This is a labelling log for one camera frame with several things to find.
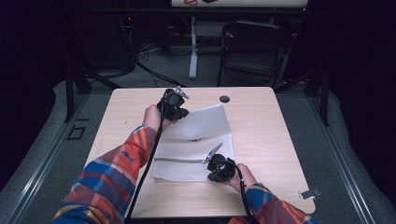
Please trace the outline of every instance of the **left hand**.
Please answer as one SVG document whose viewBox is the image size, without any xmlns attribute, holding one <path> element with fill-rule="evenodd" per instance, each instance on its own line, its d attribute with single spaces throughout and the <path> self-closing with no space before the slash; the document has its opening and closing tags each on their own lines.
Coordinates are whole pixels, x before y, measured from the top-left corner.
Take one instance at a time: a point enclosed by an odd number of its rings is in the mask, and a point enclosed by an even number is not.
<svg viewBox="0 0 396 224">
<path fill-rule="evenodd" d="M 157 106 L 150 105 L 149 107 L 147 107 L 145 111 L 145 117 L 143 119 L 143 125 L 147 125 L 157 132 L 158 129 L 160 128 L 160 122 L 161 122 L 161 113 L 158 110 Z M 176 122 L 171 121 L 169 119 L 165 119 L 163 121 L 163 131 L 165 131 L 167 127 L 169 127 L 171 124 L 174 123 Z"/>
</svg>

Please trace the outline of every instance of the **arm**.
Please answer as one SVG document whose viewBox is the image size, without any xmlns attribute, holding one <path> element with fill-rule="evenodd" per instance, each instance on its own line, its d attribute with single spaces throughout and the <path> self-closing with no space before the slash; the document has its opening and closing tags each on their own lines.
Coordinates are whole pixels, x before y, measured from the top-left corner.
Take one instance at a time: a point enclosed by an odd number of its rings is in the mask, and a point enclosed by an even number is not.
<svg viewBox="0 0 396 224">
<path fill-rule="evenodd" d="M 260 223 L 317 223 L 302 210 L 280 201 L 261 183 L 248 189 L 247 204 Z"/>
<path fill-rule="evenodd" d="M 165 120 L 163 128 L 170 125 Z M 123 223 L 139 169 L 146 164 L 160 126 L 155 105 L 125 143 L 90 162 L 78 175 L 52 223 Z"/>
<path fill-rule="evenodd" d="M 263 184 L 257 183 L 256 178 L 244 164 L 238 164 L 245 182 L 247 204 L 253 216 L 259 223 L 317 223 L 312 217 L 295 206 L 280 201 Z M 228 183 L 240 192 L 239 178 L 235 175 Z M 234 217 L 230 223 L 244 223 L 240 217 Z"/>
</svg>

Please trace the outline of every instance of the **small paper tag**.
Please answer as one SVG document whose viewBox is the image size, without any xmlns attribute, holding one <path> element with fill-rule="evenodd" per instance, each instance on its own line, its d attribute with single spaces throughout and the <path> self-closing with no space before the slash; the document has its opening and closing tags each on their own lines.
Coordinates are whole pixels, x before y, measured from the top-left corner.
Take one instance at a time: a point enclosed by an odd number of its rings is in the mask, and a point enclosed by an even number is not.
<svg viewBox="0 0 396 224">
<path fill-rule="evenodd" d="M 319 189 L 311 189 L 307 190 L 305 192 L 298 192 L 300 198 L 306 200 L 306 199 L 315 199 L 317 196 L 321 194 Z"/>
</svg>

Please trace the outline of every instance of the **cord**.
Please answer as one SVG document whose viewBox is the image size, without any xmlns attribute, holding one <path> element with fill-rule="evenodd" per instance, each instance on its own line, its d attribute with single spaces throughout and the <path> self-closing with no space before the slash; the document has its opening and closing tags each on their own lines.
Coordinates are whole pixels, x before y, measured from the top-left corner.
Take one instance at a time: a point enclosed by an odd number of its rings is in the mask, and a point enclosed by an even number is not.
<svg viewBox="0 0 396 224">
<path fill-rule="evenodd" d="M 187 86 L 185 86 L 185 85 L 183 85 L 183 84 L 181 84 L 181 83 L 179 83 L 179 82 L 173 80 L 173 79 L 170 78 L 170 77 L 166 77 L 166 76 L 164 76 L 164 75 L 161 75 L 161 74 L 158 74 L 158 73 L 155 73 L 155 72 L 149 70 L 145 65 L 143 65 L 141 62 L 139 62 L 137 59 L 136 59 L 136 61 L 135 61 L 135 64 L 136 64 L 137 66 L 143 68 L 143 70 L 145 70 L 146 72 L 150 73 L 151 75 L 153 75 L 153 76 L 155 76 L 155 77 L 158 77 L 158 78 L 160 78 L 160 79 L 162 79 L 162 80 L 164 80 L 164 81 L 167 81 L 167 82 L 169 82 L 169 83 L 175 84 L 175 85 L 177 85 L 177 86 L 179 86 L 179 87 L 187 87 Z"/>
<path fill-rule="evenodd" d="M 203 40 L 201 40 L 199 43 L 197 43 L 196 46 L 198 47 L 198 46 L 202 45 L 204 42 L 206 42 L 207 39 L 209 39 L 209 37 L 205 37 Z M 187 50 L 184 51 L 184 52 L 178 52 L 178 51 L 175 50 L 175 49 L 177 49 L 177 48 L 189 48 L 189 49 L 187 49 Z M 190 51 L 192 50 L 192 47 L 182 47 L 182 46 L 180 46 L 180 47 L 172 47 L 172 46 L 171 46 L 170 49 L 171 49 L 175 54 L 183 55 L 183 54 L 186 54 L 186 53 L 190 52 Z"/>
<path fill-rule="evenodd" d="M 240 180 L 239 184 L 240 184 L 240 188 L 241 188 L 242 203 L 244 204 L 245 212 L 247 213 L 248 222 L 250 224 L 257 224 L 258 222 L 257 222 L 256 218 L 254 218 L 251 215 L 250 210 L 248 209 L 248 200 L 247 200 L 247 196 L 245 193 L 245 182 L 244 182 L 244 177 L 242 176 L 241 170 L 235 163 L 233 163 L 231 161 L 219 161 L 216 163 L 223 163 L 223 162 L 230 163 L 233 167 L 235 167 L 236 171 L 238 172 L 239 180 Z"/>
<path fill-rule="evenodd" d="M 165 114 L 166 114 L 166 111 L 163 112 L 163 105 L 164 105 L 165 94 L 166 94 L 166 92 L 163 94 L 163 98 L 161 99 L 161 101 L 162 101 L 162 106 L 161 106 L 161 123 L 160 123 L 160 127 L 158 128 L 157 135 L 155 136 L 154 147 L 153 147 L 152 150 L 151 150 L 151 154 L 150 154 L 149 157 L 148 157 L 148 163 L 147 163 L 147 165 L 146 165 L 145 171 L 143 172 L 142 177 L 140 177 L 139 184 L 137 185 L 137 188 L 136 188 L 136 190 L 135 190 L 135 192 L 134 192 L 134 198 L 132 199 L 131 207 L 130 207 L 130 209 L 129 209 L 129 211 L 128 211 L 128 216 L 127 216 L 127 218 L 125 218 L 125 222 L 128 222 L 128 221 L 129 221 L 129 219 L 131 218 L 132 212 L 134 211 L 134 206 L 135 206 L 135 204 L 136 204 L 137 196 L 139 195 L 140 189 L 142 188 L 142 185 L 143 185 L 143 182 L 145 181 L 146 175 L 147 175 L 148 172 L 149 172 L 149 167 L 151 166 L 151 163 L 152 163 L 152 161 L 153 161 L 153 159 L 154 159 L 155 151 L 157 150 L 158 143 L 160 142 L 160 138 L 161 138 L 161 135 L 162 135 L 162 133 L 163 133 L 163 121 L 164 121 L 164 119 L 165 119 Z"/>
</svg>

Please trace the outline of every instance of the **black cable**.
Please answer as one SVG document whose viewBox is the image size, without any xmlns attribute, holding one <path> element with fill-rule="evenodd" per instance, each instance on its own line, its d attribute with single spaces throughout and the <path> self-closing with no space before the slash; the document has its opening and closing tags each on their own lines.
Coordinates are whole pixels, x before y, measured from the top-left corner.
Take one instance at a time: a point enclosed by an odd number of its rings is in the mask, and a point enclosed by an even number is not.
<svg viewBox="0 0 396 224">
<path fill-rule="evenodd" d="M 250 224 L 257 224 L 257 220 L 254 216 L 251 215 L 250 210 L 248 209 L 248 200 L 247 200 L 247 196 L 245 193 L 245 182 L 244 182 L 244 177 L 242 176 L 242 172 L 239 169 L 239 167 L 231 162 L 231 161 L 219 161 L 216 163 L 230 163 L 233 167 L 235 167 L 236 171 L 238 172 L 239 175 L 239 184 L 240 184 L 240 188 L 241 188 L 241 197 L 242 197 L 242 203 L 244 204 L 244 208 L 245 208 L 245 212 L 247 213 L 247 218 Z"/>
<path fill-rule="evenodd" d="M 157 83 L 157 80 L 155 80 L 155 78 L 154 78 L 154 76 L 152 75 L 152 74 L 150 74 L 150 73 L 148 73 L 149 74 L 149 76 L 152 78 L 152 80 L 154 81 L 154 83 L 155 83 L 155 87 L 157 87 L 158 88 L 158 83 Z"/>
<path fill-rule="evenodd" d="M 135 61 L 135 64 L 136 64 L 137 66 L 143 68 L 143 70 L 145 70 L 146 72 L 148 72 L 148 73 L 152 74 L 153 76 L 158 77 L 158 78 L 160 78 L 160 79 L 162 79 L 162 80 L 164 80 L 164 81 L 167 81 L 167 82 L 169 82 L 169 83 L 175 84 L 175 85 L 177 85 L 177 86 L 179 86 L 179 87 L 187 87 L 186 85 L 183 85 L 183 84 L 181 84 L 181 83 L 179 83 L 179 82 L 173 80 L 173 79 L 170 78 L 170 77 L 166 77 L 166 76 L 163 76 L 163 75 L 161 75 L 161 74 L 158 74 L 158 73 L 155 73 L 155 72 L 149 70 L 145 65 L 143 65 L 141 62 L 139 62 L 137 59 L 136 59 L 136 61 Z"/>
<path fill-rule="evenodd" d="M 138 53 L 137 55 L 138 55 L 140 58 L 142 58 L 143 60 L 145 60 L 146 62 L 149 61 L 149 54 L 148 54 L 147 51 L 143 51 L 143 52 L 141 52 L 141 53 Z"/>
<path fill-rule="evenodd" d="M 162 101 L 162 106 L 161 106 L 161 123 L 160 123 L 160 127 L 158 128 L 157 135 L 156 135 L 156 137 L 155 137 L 154 147 L 152 148 L 151 154 L 150 154 L 150 156 L 148 157 L 148 163 L 147 163 L 147 165 L 146 165 L 145 171 L 143 172 L 142 176 L 140 177 L 140 181 L 139 181 L 139 183 L 138 183 L 138 185 L 137 185 L 136 190 L 134 191 L 134 198 L 132 199 L 131 207 L 129 208 L 129 211 L 128 211 L 128 216 L 127 216 L 127 217 L 125 218 L 125 220 L 124 220 L 124 222 L 126 222 L 126 223 L 129 223 L 129 220 L 130 220 L 130 218 L 131 218 L 132 212 L 134 211 L 134 206 L 135 206 L 135 204 L 136 204 L 137 196 L 139 195 L 139 191 L 140 191 L 140 189 L 142 188 L 142 185 L 143 185 L 143 182 L 144 182 L 144 180 L 145 180 L 145 178 L 146 178 L 146 175 L 147 175 L 148 172 L 149 172 L 149 167 L 151 166 L 151 163 L 152 163 L 152 161 L 153 161 L 153 159 L 154 159 L 155 151 L 157 150 L 158 143 L 160 142 L 160 138 L 161 138 L 161 135 L 162 135 L 162 133 L 163 133 L 163 121 L 164 121 L 164 119 L 165 119 L 165 114 L 166 114 L 166 111 L 163 112 L 164 96 L 165 96 L 165 94 L 166 94 L 166 92 L 163 94 L 163 98 L 161 99 L 161 101 Z"/>
<path fill-rule="evenodd" d="M 128 66 L 128 67 L 123 68 L 121 72 L 110 74 L 110 75 L 101 75 L 101 77 L 105 77 L 107 79 L 111 79 L 111 78 L 115 78 L 115 77 L 124 77 L 124 76 L 130 74 L 133 70 L 134 70 L 133 67 Z"/>
</svg>

